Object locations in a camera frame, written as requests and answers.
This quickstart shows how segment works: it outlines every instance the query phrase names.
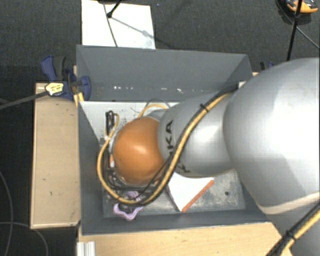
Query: white card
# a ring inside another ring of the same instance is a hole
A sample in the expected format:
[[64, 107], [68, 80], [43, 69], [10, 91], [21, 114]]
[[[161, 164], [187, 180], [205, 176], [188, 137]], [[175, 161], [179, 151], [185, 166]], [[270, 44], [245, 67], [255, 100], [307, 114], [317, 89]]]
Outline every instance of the white card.
[[155, 49], [150, 6], [121, 3], [109, 19], [115, 41], [106, 17], [114, 6], [104, 9], [98, 1], [82, 0], [82, 44]]

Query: yellow label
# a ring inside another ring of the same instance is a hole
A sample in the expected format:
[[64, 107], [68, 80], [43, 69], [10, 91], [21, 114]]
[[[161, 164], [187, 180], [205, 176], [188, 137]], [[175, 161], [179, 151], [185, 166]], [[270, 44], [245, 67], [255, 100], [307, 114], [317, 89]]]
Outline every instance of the yellow label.
[[45, 90], [51, 96], [58, 96], [64, 92], [64, 84], [60, 82], [51, 82], [45, 87]]

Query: purple object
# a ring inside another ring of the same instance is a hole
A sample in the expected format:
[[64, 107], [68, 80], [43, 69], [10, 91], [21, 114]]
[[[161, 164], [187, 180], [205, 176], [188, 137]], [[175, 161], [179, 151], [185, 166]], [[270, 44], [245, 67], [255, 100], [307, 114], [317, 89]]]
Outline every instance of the purple object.
[[[135, 198], [136, 196], [138, 196], [138, 192], [137, 191], [129, 191], [127, 193], [128, 197], [130, 198]], [[134, 218], [137, 216], [138, 212], [141, 211], [143, 209], [143, 207], [136, 207], [133, 212], [131, 213], [127, 213], [123, 210], [120, 210], [119, 208], [119, 203], [116, 203], [114, 206], [113, 206], [113, 214], [114, 215], [117, 215], [117, 216], [121, 216], [123, 218], [125, 218], [127, 221], [132, 221], [134, 220]]]

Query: brown ball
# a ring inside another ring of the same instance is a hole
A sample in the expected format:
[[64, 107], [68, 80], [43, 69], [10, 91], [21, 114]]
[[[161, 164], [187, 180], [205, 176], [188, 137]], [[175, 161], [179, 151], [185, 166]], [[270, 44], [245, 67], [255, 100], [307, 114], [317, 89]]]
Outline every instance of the brown ball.
[[147, 184], [163, 166], [165, 161], [157, 142], [158, 125], [157, 120], [144, 116], [128, 122], [117, 133], [112, 152], [115, 169], [125, 182]]

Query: black carpet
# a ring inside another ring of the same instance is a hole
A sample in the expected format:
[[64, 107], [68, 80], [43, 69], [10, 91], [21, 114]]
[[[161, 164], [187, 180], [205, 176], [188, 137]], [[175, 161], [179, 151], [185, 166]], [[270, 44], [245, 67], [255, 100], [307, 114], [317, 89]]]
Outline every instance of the black carpet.
[[[158, 49], [243, 53], [253, 71], [260, 61], [284, 62], [292, 25], [274, 0], [129, 0], [151, 5]], [[320, 12], [302, 17], [299, 26], [319, 45]], [[34, 93], [45, 56], [63, 55], [76, 63], [81, 43], [80, 0], [0, 1], [0, 99], [16, 100]], [[296, 33], [292, 59], [319, 57], [319, 50]], [[0, 171], [10, 189], [14, 221], [29, 223], [33, 146], [33, 103], [0, 110]], [[0, 222], [10, 221], [6, 190], [0, 181]], [[76, 229], [41, 230], [49, 255], [75, 255]], [[0, 225], [0, 255], [5, 253], [9, 226]], [[45, 255], [40, 237], [14, 226], [9, 256]]]

